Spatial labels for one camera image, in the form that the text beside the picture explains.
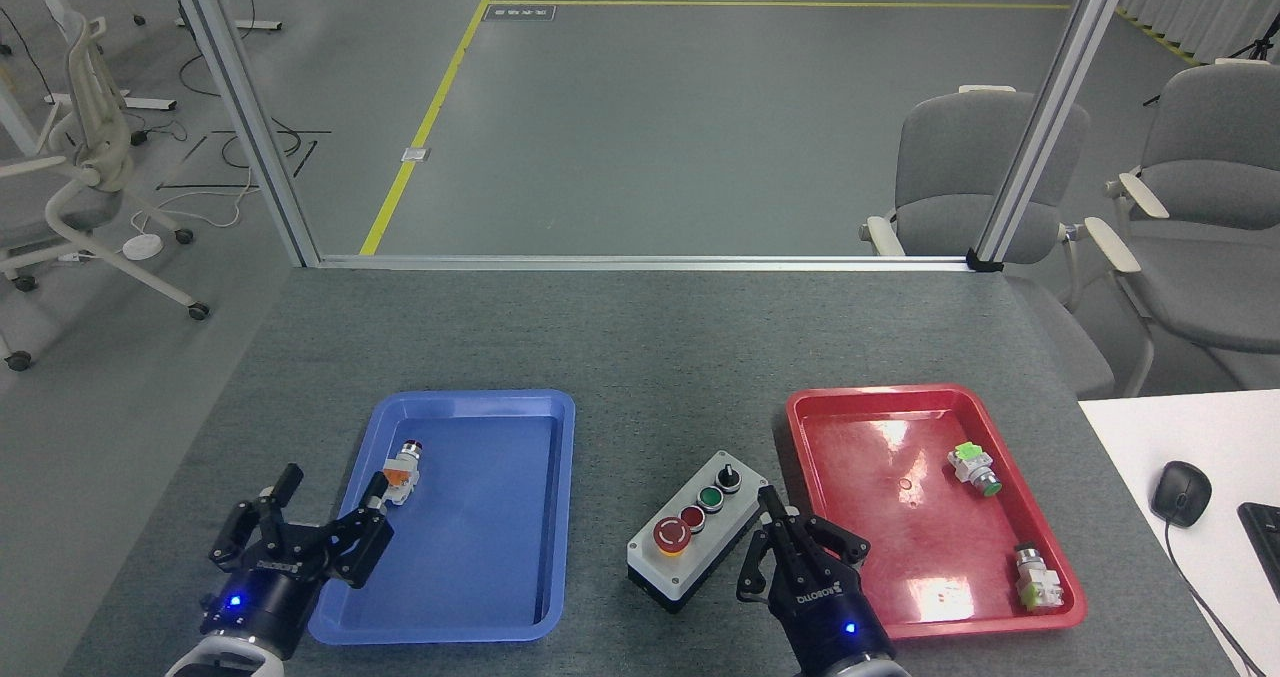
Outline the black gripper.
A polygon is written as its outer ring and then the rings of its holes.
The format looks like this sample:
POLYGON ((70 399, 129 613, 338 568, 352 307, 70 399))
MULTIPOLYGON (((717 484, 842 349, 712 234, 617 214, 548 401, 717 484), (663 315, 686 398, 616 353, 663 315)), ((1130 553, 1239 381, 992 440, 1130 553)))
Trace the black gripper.
POLYGON ((860 584, 870 540, 785 506, 774 486, 758 498, 765 523, 748 545, 737 600, 768 601, 801 676, 897 676, 895 649, 860 584), (772 582, 762 572, 767 553, 772 582))
POLYGON ((303 479, 302 468, 288 463, 265 493, 253 500, 238 500, 232 508, 207 554, 228 577, 205 605, 201 633, 252 637, 259 646, 288 660, 326 580, 342 580, 352 589, 367 582, 394 536, 384 506, 387 476, 376 472, 353 511, 308 538, 308 554, 320 557, 278 561, 289 550, 283 509, 303 479), (262 549, 246 553, 255 530, 269 555, 262 549))

